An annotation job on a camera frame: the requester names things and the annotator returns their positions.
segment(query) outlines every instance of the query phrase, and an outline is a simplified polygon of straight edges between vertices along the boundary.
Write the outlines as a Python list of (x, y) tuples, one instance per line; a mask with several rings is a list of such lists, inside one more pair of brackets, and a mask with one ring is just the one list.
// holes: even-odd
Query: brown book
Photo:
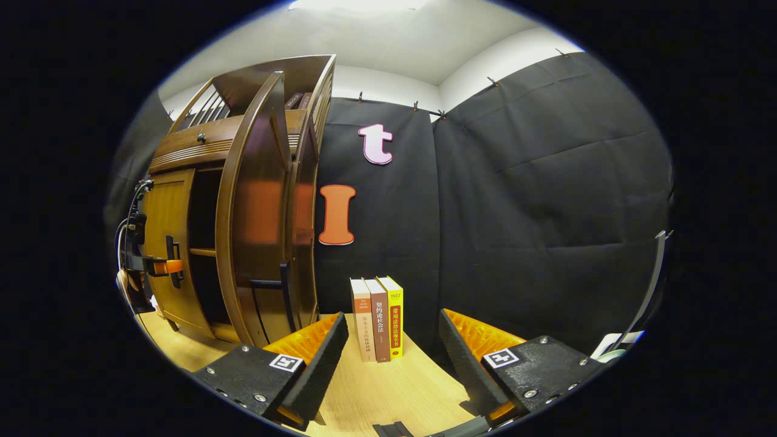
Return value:
[(293, 96), (291, 96), (289, 101), (286, 102), (286, 109), (288, 109), (288, 110), (294, 109), (294, 107), (297, 106), (297, 102), (301, 98), (302, 98), (302, 93), (296, 93)]
[(351, 279), (352, 303), (354, 304), (354, 329), (356, 342), (359, 344), (361, 361), (375, 361), (375, 347), (372, 333), (372, 304), (370, 290), (364, 279)]
[(365, 279), (372, 300), (372, 331), (375, 343), (375, 361), (391, 361), (389, 346), (389, 294), (374, 279)]
[(305, 93), (302, 95), (302, 100), (299, 102), (299, 108), (297, 109), (308, 109), (308, 105), (310, 104), (310, 98), (313, 96), (313, 93)]

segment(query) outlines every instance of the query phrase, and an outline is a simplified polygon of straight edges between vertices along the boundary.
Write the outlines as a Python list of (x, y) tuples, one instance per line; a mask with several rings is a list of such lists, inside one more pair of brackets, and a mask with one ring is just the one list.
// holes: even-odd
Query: yellow book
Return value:
[(388, 293), (388, 313), (390, 314), (389, 324), (391, 334), (389, 345), (391, 346), (391, 359), (402, 356), (402, 336), (405, 326), (405, 306), (402, 304), (402, 287), (399, 286), (389, 276), (385, 278), (375, 278), (381, 283)]

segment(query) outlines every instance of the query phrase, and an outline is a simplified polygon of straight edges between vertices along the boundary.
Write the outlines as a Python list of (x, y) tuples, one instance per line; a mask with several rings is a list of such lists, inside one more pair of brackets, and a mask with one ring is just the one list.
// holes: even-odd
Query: letter t cutout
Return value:
[(382, 124), (372, 124), (359, 129), (364, 137), (364, 157), (373, 164), (385, 165), (391, 162), (391, 153), (383, 152), (383, 140), (391, 141), (393, 135), (383, 131)]

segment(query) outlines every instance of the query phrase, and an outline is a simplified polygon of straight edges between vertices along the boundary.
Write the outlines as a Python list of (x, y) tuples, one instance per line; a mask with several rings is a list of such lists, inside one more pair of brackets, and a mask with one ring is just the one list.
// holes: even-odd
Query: cabinet drawer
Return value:
[[(165, 136), (151, 160), (149, 173), (159, 173), (182, 166), (223, 161), (232, 146), (242, 116), (200, 124)], [(204, 142), (197, 137), (204, 135)]]

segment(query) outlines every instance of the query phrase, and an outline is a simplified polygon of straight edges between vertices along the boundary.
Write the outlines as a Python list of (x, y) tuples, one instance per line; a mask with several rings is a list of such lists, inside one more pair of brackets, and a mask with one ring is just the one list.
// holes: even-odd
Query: book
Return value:
[(365, 279), (372, 299), (372, 333), (375, 339), (375, 361), (391, 361), (389, 346), (389, 294), (378, 281)]
[(305, 93), (302, 95), (302, 100), (299, 101), (299, 108), (297, 109), (308, 109), (308, 105), (310, 104), (310, 98), (313, 96), (313, 93)]
[(354, 304), (354, 328), (356, 329), (356, 342), (359, 344), (361, 361), (375, 361), (375, 346), (372, 333), (372, 304), (370, 289), (364, 283), (364, 279), (350, 280), (351, 294)]
[(375, 278), (381, 283), (388, 294), (389, 311), (389, 346), (391, 359), (402, 357), (402, 329), (404, 328), (405, 308), (402, 304), (402, 287), (391, 277)]
[(286, 109), (293, 110), (297, 102), (302, 98), (302, 93), (296, 93), (286, 102)]

